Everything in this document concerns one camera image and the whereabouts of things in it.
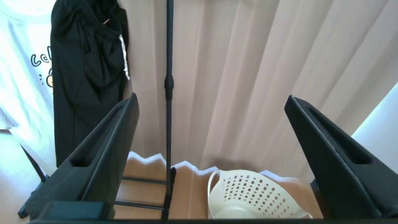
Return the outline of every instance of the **floor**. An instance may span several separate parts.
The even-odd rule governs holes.
[[[6,223],[27,223],[17,211],[39,183],[28,159],[9,133],[0,132],[0,217]],[[175,187],[170,205],[170,219],[205,219],[207,215],[207,183],[214,169],[197,170],[187,162],[177,164]],[[296,199],[297,203],[314,218],[322,214],[308,184],[297,179],[282,178],[268,171],[262,172],[277,182]],[[165,179],[165,162],[160,155],[143,159],[131,152],[124,171],[125,176]],[[117,200],[162,205],[165,186],[122,180]],[[159,219],[161,211],[115,205],[115,218]]]

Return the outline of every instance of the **laundry basket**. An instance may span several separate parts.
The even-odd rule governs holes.
[[[210,189],[217,172],[220,180]],[[279,184],[248,170],[214,171],[209,178],[207,196],[211,219],[312,218]]]

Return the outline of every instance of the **horizontal metal bar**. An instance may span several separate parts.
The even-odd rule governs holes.
[[[137,208],[150,208],[150,209],[156,209],[156,210],[163,210],[163,206],[158,206],[158,205],[146,205],[146,204],[140,204],[140,203],[132,203],[132,202],[114,202],[115,205],[123,205],[123,206],[130,206],[130,207],[137,207]]]
[[[150,179],[143,179],[137,177],[122,177],[122,180],[138,181],[138,182],[145,182],[151,184],[166,184],[166,181],[163,180],[150,180]]]

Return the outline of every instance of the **white t-shirt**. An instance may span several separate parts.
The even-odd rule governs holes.
[[[0,129],[9,129],[48,175],[56,169],[53,4],[54,0],[0,0]]]

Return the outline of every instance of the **white wall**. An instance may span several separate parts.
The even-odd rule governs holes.
[[[355,131],[353,138],[398,173],[398,84]]]

